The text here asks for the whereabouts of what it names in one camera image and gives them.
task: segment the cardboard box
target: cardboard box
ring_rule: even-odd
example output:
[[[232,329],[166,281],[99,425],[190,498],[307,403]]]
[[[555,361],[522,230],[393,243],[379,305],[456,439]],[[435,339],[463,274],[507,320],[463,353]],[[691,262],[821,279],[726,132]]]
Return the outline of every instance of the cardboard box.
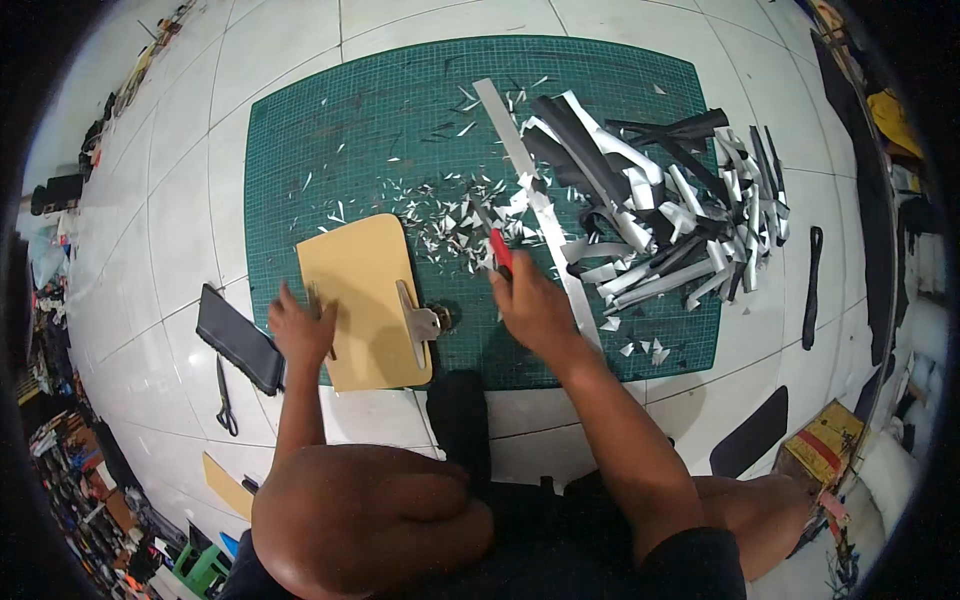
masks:
[[[819,495],[847,469],[863,427],[863,421],[834,400],[780,446],[774,471],[805,481]]]

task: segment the black fabric piece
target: black fabric piece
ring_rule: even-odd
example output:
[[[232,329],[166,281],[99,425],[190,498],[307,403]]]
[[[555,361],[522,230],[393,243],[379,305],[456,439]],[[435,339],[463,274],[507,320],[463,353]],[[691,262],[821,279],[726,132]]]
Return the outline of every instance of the black fabric piece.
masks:
[[[523,131],[523,145],[527,152],[537,158],[549,163],[553,167],[554,176],[561,187],[574,186],[581,194],[588,195],[593,192],[593,186],[590,185],[580,167],[573,161],[570,153],[557,143],[552,137],[547,135],[539,127],[529,128]]]
[[[766,125],[763,126],[763,130],[767,133],[767,145],[770,146],[770,154],[774,158],[774,173],[777,175],[777,190],[778,192],[785,192],[786,188],[783,187],[783,163],[780,162],[780,157],[777,156],[777,147],[774,146],[773,135],[770,134],[770,128]]]
[[[750,251],[747,250],[747,259],[750,259]],[[738,262],[735,263],[733,267],[733,277],[730,280],[730,292],[727,294],[727,301],[733,302],[733,299],[736,298],[736,290],[740,287],[740,281],[743,280],[743,274],[747,272],[747,263]]]
[[[891,305],[890,285],[894,278],[893,256],[890,254],[890,231],[894,228],[886,201],[886,173],[877,153],[870,127],[860,109],[856,93],[826,44],[810,32],[820,63],[827,100],[836,111],[853,142],[856,158],[856,193],[863,227],[863,253],[866,259],[867,323],[874,333],[871,345],[873,365],[879,365],[886,353],[886,339],[891,316],[894,327],[900,326],[906,312],[906,288],[903,273],[898,273],[897,306]]]
[[[697,227],[694,232],[705,240],[719,240],[720,242],[730,241],[727,235],[728,223],[726,221],[714,221],[709,217],[697,217]]]
[[[897,359],[893,354],[890,355],[890,359],[887,361],[887,373],[883,375],[883,381],[885,382],[890,378],[890,375],[894,374],[894,367],[897,365]],[[874,376],[867,380],[867,383],[863,384],[863,388],[860,390],[860,397],[856,401],[856,407],[853,409],[853,415],[863,422],[867,422],[867,419],[870,418],[870,411],[874,409],[874,400],[876,386],[880,384],[880,371],[877,370],[874,373]]]
[[[604,127],[612,133],[620,133],[620,130],[625,132],[634,132],[640,133],[638,137],[634,137],[629,140],[629,143],[634,148],[639,146],[645,146],[647,144],[652,144],[657,141],[651,133],[657,132],[664,135],[669,135],[678,141],[678,143],[689,142],[696,140],[700,142],[708,137],[713,137],[713,130],[718,127],[727,127],[730,124],[730,121],[727,119],[727,114],[721,108],[714,108],[708,110],[707,112],[702,112],[700,114],[694,115],[692,117],[687,117],[681,119],[670,125],[657,125],[655,123],[637,123],[635,121],[621,121],[617,119],[607,119],[604,122]],[[703,144],[703,150],[700,152],[706,152],[707,145]]]
[[[663,149],[670,153],[672,157],[676,158],[680,164],[689,169],[690,173],[700,180],[700,183],[705,185],[707,189],[710,190],[710,193],[713,194],[727,210],[733,209],[730,190],[727,189],[727,185],[720,178],[713,175],[699,160],[691,156],[689,152],[681,148],[670,138],[659,133],[654,133],[654,137]]]
[[[476,371],[453,371],[438,379],[426,393],[437,446],[446,460],[463,467],[472,486],[490,482],[490,431],[483,381]]]
[[[246,375],[261,392],[275,396],[283,376],[283,356],[208,283],[200,294],[197,335]]]
[[[824,249],[824,231],[817,226],[810,228],[810,279],[806,284],[806,309],[804,311],[804,350],[813,348],[817,331],[817,276],[820,272],[820,254]]]
[[[917,438],[917,425],[906,424],[903,426],[903,440],[900,445],[907,452],[913,452],[913,443]]]
[[[926,196],[914,196],[900,203],[897,223],[909,235],[907,249],[912,254],[921,233],[944,233],[944,219],[937,213]]]
[[[670,236],[673,235],[673,224],[663,216],[659,210],[639,211],[640,219],[654,231],[654,240],[657,246],[664,248],[670,245]]]
[[[597,148],[587,128],[570,109],[564,98],[550,100],[539,96],[532,103],[534,112],[539,115],[550,129],[560,138],[561,143],[571,155],[577,166],[589,170],[588,181],[594,190],[603,197],[606,195],[615,206],[620,206],[630,197],[630,182],[622,174],[615,173],[607,159]]]
[[[613,170],[614,173],[620,173],[621,171],[626,171],[627,169],[636,167],[636,163],[634,163],[629,158],[626,158],[624,155],[620,154],[619,152],[611,152],[609,154],[605,154],[604,158],[607,159],[607,164],[610,165],[610,168]]]
[[[739,477],[786,435],[786,386],[778,387],[763,404],[710,452],[714,475]]]
[[[597,225],[597,217],[606,220],[606,217],[602,215],[602,211],[605,210],[605,207],[593,206],[580,211],[580,214],[577,216],[577,221],[580,222],[580,227],[584,228],[587,237],[594,234],[601,235],[603,233],[600,226]]]
[[[760,130],[756,126],[750,126],[750,140],[754,143],[754,153],[756,153],[756,160],[758,162],[758,167],[760,168],[760,185],[765,190],[765,196],[770,200],[773,200],[776,196],[776,191],[773,188],[773,185],[776,183],[774,181],[774,173],[770,169],[770,161],[767,160],[767,151],[763,148],[763,140],[760,139]]]
[[[707,251],[707,240],[700,237],[693,237],[690,241],[681,247],[677,252],[670,255],[661,264],[650,269],[647,273],[647,279],[654,275],[667,276],[684,267],[700,262],[700,257]]]

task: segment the black strap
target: black strap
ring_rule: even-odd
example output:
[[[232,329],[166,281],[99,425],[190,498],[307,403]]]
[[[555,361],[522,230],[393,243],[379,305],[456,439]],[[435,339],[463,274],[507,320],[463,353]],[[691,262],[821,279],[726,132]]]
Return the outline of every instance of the black strap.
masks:
[[[813,226],[810,228],[810,281],[806,287],[804,350],[813,348],[813,334],[817,330],[817,273],[820,270],[820,253],[823,249],[824,231]]]

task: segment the floor tile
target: floor tile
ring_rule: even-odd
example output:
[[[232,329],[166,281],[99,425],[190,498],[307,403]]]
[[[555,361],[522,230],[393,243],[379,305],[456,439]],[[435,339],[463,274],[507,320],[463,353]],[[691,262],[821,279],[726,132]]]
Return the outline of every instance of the floor tile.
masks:
[[[160,307],[156,302],[154,271],[150,258],[146,205],[141,206],[133,217],[110,260],[116,262],[120,268],[123,299],[131,334],[139,335],[160,321]]]
[[[845,260],[840,202],[833,176],[806,171],[783,172],[790,204],[790,239],[783,245],[786,300],[783,311],[783,344],[803,334],[806,289],[810,273],[810,228],[824,231],[824,246],[817,275],[817,326],[843,312]]]
[[[411,390],[337,394],[320,386],[326,439],[332,444],[432,445]]]
[[[283,392],[277,390],[274,396],[267,396],[254,387],[253,393],[256,394],[256,399],[260,402],[260,407],[263,408],[263,414],[267,416],[267,422],[270,424],[271,429],[274,430],[274,433],[277,433],[280,430],[280,410],[283,408]]]
[[[133,423],[111,421],[109,425],[124,456],[131,462],[137,479],[158,479],[207,506],[240,517],[206,484],[203,456],[205,451],[212,450],[213,442],[156,431]]]
[[[486,392],[486,397],[491,438],[580,422],[563,388]]]
[[[267,422],[250,380],[223,360],[230,408],[237,421],[237,437],[216,420],[221,409],[217,384],[217,352],[197,335],[198,302],[163,320],[180,382],[208,440],[238,444],[274,445],[276,434]]]
[[[153,135],[152,119],[156,103],[160,99],[160,94],[154,92],[156,92],[156,88],[151,90],[148,86],[141,84],[140,89],[133,97],[133,102],[124,108],[119,116],[114,116],[107,121],[106,131],[101,137],[103,141],[100,164],[94,169],[94,173],[100,172],[104,175],[112,175],[116,172],[120,159],[130,146],[133,138],[144,127],[144,124],[148,123],[148,118],[151,121],[147,126],[147,139],[149,140]]]
[[[832,399],[828,393],[841,327],[840,320],[834,320],[817,329],[810,350],[804,350],[802,342],[794,342],[780,354],[777,387],[787,389],[787,436],[796,433]]]
[[[240,311],[247,321],[253,321],[253,304],[250,300],[250,280],[245,276],[224,287],[224,298],[230,306]]]
[[[231,27],[217,67],[210,123],[219,123],[279,75],[340,43],[337,6],[336,0],[268,0]]]
[[[150,147],[151,192],[209,129],[210,93],[219,51],[218,44],[207,48],[156,105]]]
[[[846,256],[843,306],[850,308],[867,298],[867,257],[863,251],[863,225],[856,180],[835,177],[840,216],[843,219],[843,244]]]
[[[763,126],[770,128],[783,166],[832,173],[820,119],[790,53],[741,27],[708,19],[747,90],[761,134]],[[751,146],[749,132],[737,133]]]
[[[791,239],[787,244],[797,243]],[[783,347],[783,248],[774,248],[757,274],[758,289],[743,289],[720,308],[720,331],[713,366],[706,371],[647,380],[647,402],[674,396],[775,354]]]
[[[723,19],[744,29],[749,29],[758,36],[764,36],[770,41],[783,44],[780,34],[774,28],[770,17],[760,7],[756,0],[697,0],[703,14],[709,14]]]
[[[174,365],[162,324],[114,352],[98,368],[107,393],[96,399],[119,419],[171,434],[202,438]]]
[[[150,252],[160,314],[200,297],[201,286],[220,287],[206,189],[206,139],[183,157],[150,196]]]
[[[794,60],[804,78],[807,91],[813,99],[813,106],[817,109],[817,116],[824,128],[824,137],[827,139],[827,150],[830,154],[830,164],[833,173],[846,177],[856,177],[856,155],[853,153],[853,141],[843,121],[837,116],[836,110],[827,100],[824,91],[824,79],[820,74],[820,67],[816,63],[810,64],[806,60]]]
[[[754,112],[730,58],[702,14],[653,2],[553,0],[553,4],[571,36],[630,44],[692,62],[707,108],[722,108],[737,134],[749,135],[748,127],[756,123]]]
[[[89,347],[97,365],[133,338],[123,294],[123,269],[108,262],[90,292]]]
[[[235,0],[227,27],[233,27],[237,21],[250,14],[250,11],[263,4],[263,0]]]
[[[562,36],[564,30],[548,0],[484,0],[411,16],[346,40],[344,60],[428,41],[509,34]]]
[[[596,469],[579,424],[491,440],[490,454],[493,481],[539,485],[549,475],[564,486]]]
[[[147,116],[109,178],[108,201],[115,207],[114,225],[119,229],[117,236],[127,228],[140,207],[147,203],[147,167],[154,133],[154,114],[151,111]]]
[[[267,480],[274,462],[272,447],[211,441],[206,445],[206,452],[233,479],[243,481],[246,475],[260,485]]]
[[[707,385],[648,402],[647,412],[674,439],[692,472],[777,389],[779,366],[780,355],[775,354]]]
[[[343,3],[344,39],[357,37],[371,29],[393,23],[402,18],[430,12],[436,9],[465,4],[465,0],[407,0],[407,2],[390,2],[390,0],[354,0]]]
[[[863,384],[874,374],[871,344],[874,333],[867,323],[867,301],[861,300],[843,314],[840,324],[840,349],[837,365],[830,380],[828,398],[838,399],[853,410]]]
[[[756,3],[770,16],[774,27],[777,28],[777,33],[783,39],[783,45],[791,52],[816,64],[817,53],[810,39],[810,30],[814,25],[797,3],[766,2],[765,0],[756,0]]]
[[[250,110],[235,110],[210,130],[210,219],[222,281],[247,274],[244,163]]]
[[[244,165],[251,106],[289,84],[336,64],[340,64],[338,48],[308,60],[258,90],[210,131],[210,217],[223,282],[229,283],[247,274]]]
[[[219,46],[232,8],[233,0],[198,0],[183,18],[180,33],[154,58],[144,84],[166,92],[204,50]]]
[[[220,539],[220,532],[240,540],[243,532],[250,529],[250,524],[244,518],[219,511],[162,482],[147,492],[147,498],[161,515],[184,533],[189,531],[189,523],[193,523],[221,550],[226,551],[227,548]]]

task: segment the black scissors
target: black scissors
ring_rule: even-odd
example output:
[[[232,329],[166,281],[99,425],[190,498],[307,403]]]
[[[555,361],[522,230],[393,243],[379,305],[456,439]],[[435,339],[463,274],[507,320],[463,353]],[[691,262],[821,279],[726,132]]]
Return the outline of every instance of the black scissors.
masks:
[[[237,419],[230,410],[230,396],[227,394],[227,381],[224,379],[224,365],[217,354],[217,385],[220,386],[220,412],[217,413],[217,422],[234,438],[237,437]]]

